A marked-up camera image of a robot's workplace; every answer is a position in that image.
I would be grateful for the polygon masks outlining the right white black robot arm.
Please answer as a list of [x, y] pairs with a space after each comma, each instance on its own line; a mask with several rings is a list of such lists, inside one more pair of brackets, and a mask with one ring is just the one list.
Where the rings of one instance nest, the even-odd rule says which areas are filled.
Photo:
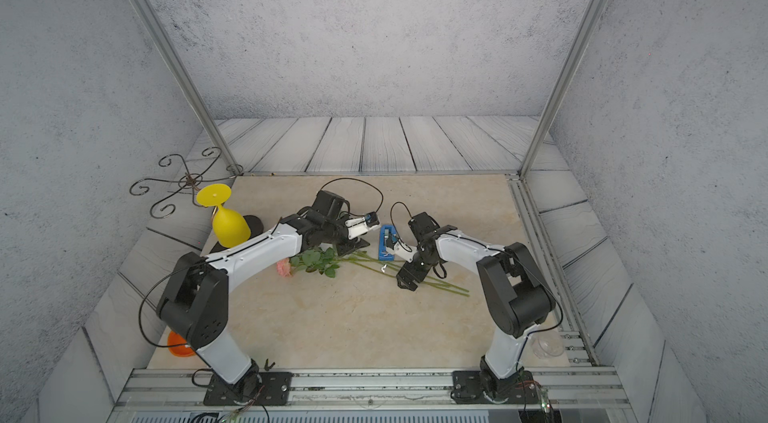
[[495, 324], [491, 346], [481, 359], [481, 373], [496, 384], [521, 374], [522, 355], [530, 338], [552, 331], [549, 315], [560, 309], [542, 271], [522, 243], [493, 246], [465, 235], [452, 225], [439, 225], [425, 212], [408, 225], [414, 246], [397, 234], [385, 240], [389, 254], [404, 260], [396, 275], [398, 287], [414, 291], [427, 275], [455, 263], [477, 275], [488, 312]]

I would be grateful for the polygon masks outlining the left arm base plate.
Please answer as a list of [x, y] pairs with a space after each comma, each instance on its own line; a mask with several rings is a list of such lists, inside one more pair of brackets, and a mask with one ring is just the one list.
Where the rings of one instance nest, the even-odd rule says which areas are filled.
[[214, 406], [256, 405], [285, 406], [288, 404], [293, 374], [291, 372], [247, 373], [237, 383], [227, 383], [213, 374], [207, 385], [202, 404]]

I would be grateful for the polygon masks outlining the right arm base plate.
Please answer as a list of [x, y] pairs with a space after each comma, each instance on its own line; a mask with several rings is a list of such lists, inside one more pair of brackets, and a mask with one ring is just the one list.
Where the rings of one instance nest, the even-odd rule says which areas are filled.
[[457, 404], [535, 404], [540, 392], [526, 370], [499, 379], [490, 370], [454, 371], [450, 398]]

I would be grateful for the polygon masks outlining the artificial flower bouquet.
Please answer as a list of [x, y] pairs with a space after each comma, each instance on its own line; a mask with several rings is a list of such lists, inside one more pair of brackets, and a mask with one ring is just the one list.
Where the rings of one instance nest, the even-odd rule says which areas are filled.
[[363, 251], [340, 257], [333, 248], [307, 250], [276, 263], [277, 272], [282, 277], [304, 272], [336, 278], [343, 266], [356, 266], [390, 279], [395, 279], [397, 272], [402, 269], [391, 262], [380, 262]]

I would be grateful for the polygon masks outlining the blue tape dispenser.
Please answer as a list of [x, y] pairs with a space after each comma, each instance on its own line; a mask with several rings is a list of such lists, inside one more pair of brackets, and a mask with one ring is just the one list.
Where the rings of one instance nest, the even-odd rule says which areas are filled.
[[379, 235], [378, 260], [393, 261], [399, 237], [393, 225], [383, 225]]

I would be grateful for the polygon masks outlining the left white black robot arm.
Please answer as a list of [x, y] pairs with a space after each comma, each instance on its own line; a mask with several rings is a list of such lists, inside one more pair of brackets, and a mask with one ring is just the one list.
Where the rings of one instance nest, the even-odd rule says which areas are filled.
[[320, 190], [312, 205], [283, 217], [270, 230], [237, 246], [177, 261], [158, 300], [161, 321], [186, 341], [220, 381], [244, 385], [258, 378], [258, 364], [232, 337], [230, 294], [283, 259], [329, 245], [347, 255], [368, 245], [362, 236], [379, 228], [375, 211], [356, 217], [344, 211], [347, 200]]

